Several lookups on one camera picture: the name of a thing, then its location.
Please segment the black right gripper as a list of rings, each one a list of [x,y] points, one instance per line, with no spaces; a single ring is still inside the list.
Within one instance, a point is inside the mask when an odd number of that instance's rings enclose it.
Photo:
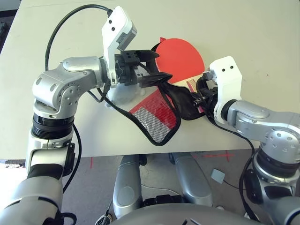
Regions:
[[[193,105],[195,107],[206,107],[206,112],[208,115],[213,115],[215,106],[218,102],[218,88],[214,87],[212,89],[201,88],[199,94],[203,98],[197,98],[193,100]]]

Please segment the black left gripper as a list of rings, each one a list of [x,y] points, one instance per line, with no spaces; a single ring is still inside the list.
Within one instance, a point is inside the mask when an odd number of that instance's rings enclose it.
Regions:
[[[125,86],[138,83],[141,88],[147,88],[169,81],[173,75],[164,72],[144,75],[137,79],[135,68],[139,66],[139,63],[150,62],[158,57],[159,54],[152,50],[128,50],[115,54],[115,72],[118,83]]]

